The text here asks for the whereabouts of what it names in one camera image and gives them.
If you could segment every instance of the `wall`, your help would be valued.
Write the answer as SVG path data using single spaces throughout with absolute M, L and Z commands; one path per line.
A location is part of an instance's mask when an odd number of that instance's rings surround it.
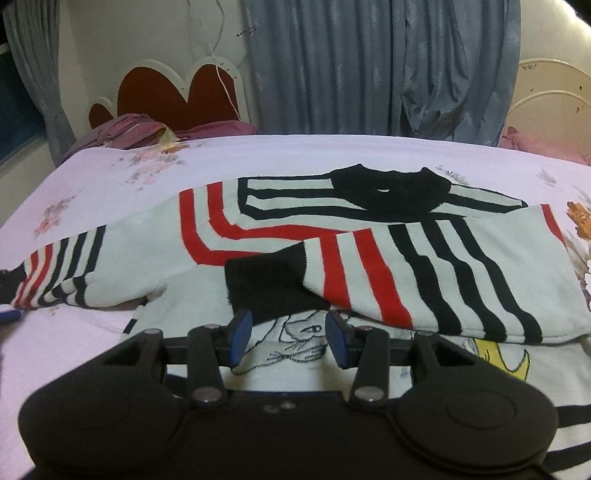
M 591 27 L 563 0 L 521 0 L 521 59 L 536 57 L 591 74 Z
M 89 98 L 86 82 L 74 42 L 68 2 L 60 2 L 60 90 L 61 103 L 64 107 L 76 138 L 84 136 L 90 130 L 88 124 Z
M 0 166 L 0 226 L 54 168 L 44 140 L 33 142 Z
M 222 15 L 215 0 L 193 0 L 193 25 L 199 40 L 215 42 Z M 245 87 L 251 121 L 257 112 L 248 62 L 239 0 L 220 0 L 226 21 L 216 49 L 238 67 Z M 187 0 L 69 0 L 74 38 L 86 88 L 91 100 L 113 98 L 119 82 L 132 63 L 142 59 L 161 61 L 185 77 L 209 48 L 194 41 L 189 29 Z M 197 20 L 201 18 L 208 32 Z

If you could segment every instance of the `blue curtain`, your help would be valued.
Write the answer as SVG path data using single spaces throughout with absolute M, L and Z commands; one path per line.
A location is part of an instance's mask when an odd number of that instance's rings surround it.
M 3 13 L 14 63 L 31 100 L 43 115 L 51 157 L 59 166 L 76 142 L 61 106 L 60 0 L 14 0 Z
M 519 0 L 243 0 L 268 134 L 496 145 L 511 103 Z

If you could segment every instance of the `sweater sleeve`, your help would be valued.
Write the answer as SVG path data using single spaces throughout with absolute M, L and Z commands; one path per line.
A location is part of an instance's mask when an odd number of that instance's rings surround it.
M 144 297 L 163 278 L 194 267 L 180 228 L 178 196 L 110 225 L 64 238 L 0 272 L 0 302 L 19 309 L 57 301 L 109 307 Z
M 495 342 L 559 343 L 591 331 L 547 205 L 310 239 L 228 261 L 226 285 L 232 306 L 255 306 L 259 320 L 310 310 L 320 297 L 390 326 Z

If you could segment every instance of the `blue pen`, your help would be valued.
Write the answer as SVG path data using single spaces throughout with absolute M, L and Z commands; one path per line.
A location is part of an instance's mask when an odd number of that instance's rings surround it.
M 0 325 L 16 322 L 22 317 L 20 310 L 8 310 L 7 312 L 0 312 Z

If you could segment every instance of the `red headboard panel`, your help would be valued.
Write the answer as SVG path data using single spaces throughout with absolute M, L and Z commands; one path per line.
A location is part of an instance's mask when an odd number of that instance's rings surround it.
M 238 109 L 235 78 L 219 69 L 220 77 L 234 106 Z M 198 125 L 221 120 L 236 120 L 228 96 L 216 74 L 216 66 L 202 65 L 193 76 L 189 99 L 183 95 L 163 73 L 140 66 L 125 75 L 117 95 L 116 114 L 146 113 L 152 119 L 168 125 L 173 131 L 187 130 Z M 89 112 L 92 128 L 113 118 L 113 114 L 101 103 L 95 103 Z

